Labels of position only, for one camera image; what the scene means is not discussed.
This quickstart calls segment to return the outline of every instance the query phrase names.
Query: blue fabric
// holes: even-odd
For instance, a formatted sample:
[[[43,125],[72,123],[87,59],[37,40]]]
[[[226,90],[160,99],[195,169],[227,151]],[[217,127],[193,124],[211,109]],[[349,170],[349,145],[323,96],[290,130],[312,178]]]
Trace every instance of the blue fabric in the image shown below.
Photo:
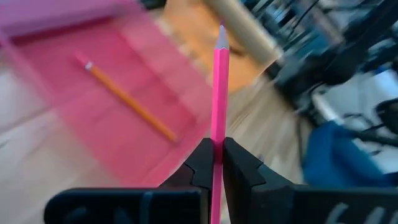
[[[388,187],[389,179],[334,121],[315,129],[303,163],[305,181],[319,187]]]

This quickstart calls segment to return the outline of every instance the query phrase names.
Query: yellow pencil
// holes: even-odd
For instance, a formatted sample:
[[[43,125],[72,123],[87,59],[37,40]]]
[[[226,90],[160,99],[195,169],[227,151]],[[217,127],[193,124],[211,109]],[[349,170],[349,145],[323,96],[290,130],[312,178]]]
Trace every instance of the yellow pencil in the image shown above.
[[[120,97],[127,105],[133,108],[140,116],[142,116],[148,123],[150,123],[155,129],[164,134],[168,139],[173,142],[177,141],[177,137],[173,131],[171,131],[165,124],[159,121],[154,115],[147,111],[143,106],[139,104],[137,100],[131,97],[128,93],[123,91],[115,82],[107,77],[104,72],[101,71],[97,66],[88,60],[82,54],[76,54],[76,59],[93,74],[103,85],[105,85],[109,90],[111,90],[115,95]]]

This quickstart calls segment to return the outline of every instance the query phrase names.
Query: pink folder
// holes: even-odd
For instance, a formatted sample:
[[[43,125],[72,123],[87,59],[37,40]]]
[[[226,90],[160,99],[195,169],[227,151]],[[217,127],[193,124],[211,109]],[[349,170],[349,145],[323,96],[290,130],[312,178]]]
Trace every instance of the pink folder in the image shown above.
[[[53,9],[44,14],[46,20],[54,16],[61,19],[40,23],[45,20],[40,13],[17,3],[8,8],[28,12],[18,26],[16,17],[2,15],[0,10],[0,21],[6,18],[0,23],[0,44],[21,80],[31,84],[58,111],[121,185],[161,184],[209,128],[211,90],[204,77],[136,2],[35,2],[42,11]],[[77,16],[68,20],[71,15]],[[35,22],[41,24],[39,29],[26,29],[27,24]],[[139,100],[180,141],[165,138],[109,92],[73,58],[77,50]]]

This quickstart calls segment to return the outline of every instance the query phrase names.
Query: pencil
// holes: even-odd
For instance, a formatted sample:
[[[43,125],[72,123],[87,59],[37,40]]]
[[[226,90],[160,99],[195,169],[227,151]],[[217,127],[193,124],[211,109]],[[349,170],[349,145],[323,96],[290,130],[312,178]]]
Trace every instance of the pencil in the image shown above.
[[[214,49],[213,99],[211,106],[211,139],[214,144],[213,188],[211,196],[211,224],[219,224],[221,218],[221,189],[223,186],[223,146],[226,129],[228,100],[229,43],[224,26]]]
[[[168,127],[166,127],[165,124],[159,121],[143,106],[141,106],[137,100],[135,100],[128,93],[123,91],[123,89],[120,88],[115,82],[113,82],[112,79],[106,76],[105,73],[101,71],[101,69],[94,65],[92,61],[90,61],[83,54],[75,54],[75,57],[86,68],[87,71],[94,75],[104,86],[106,86],[112,93],[122,99],[128,106],[134,109],[137,114],[142,116],[155,129],[157,129],[171,141],[177,141],[176,135]]]

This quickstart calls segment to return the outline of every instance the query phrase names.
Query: pink pencil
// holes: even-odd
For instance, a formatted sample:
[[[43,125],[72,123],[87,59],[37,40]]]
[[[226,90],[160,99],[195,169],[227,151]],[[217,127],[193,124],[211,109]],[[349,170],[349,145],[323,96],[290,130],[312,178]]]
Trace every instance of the pink pencil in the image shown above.
[[[221,189],[223,186],[223,144],[225,139],[228,99],[229,43],[224,26],[214,49],[213,104],[211,112],[211,139],[214,142],[213,194],[211,196],[211,224],[221,218]]]

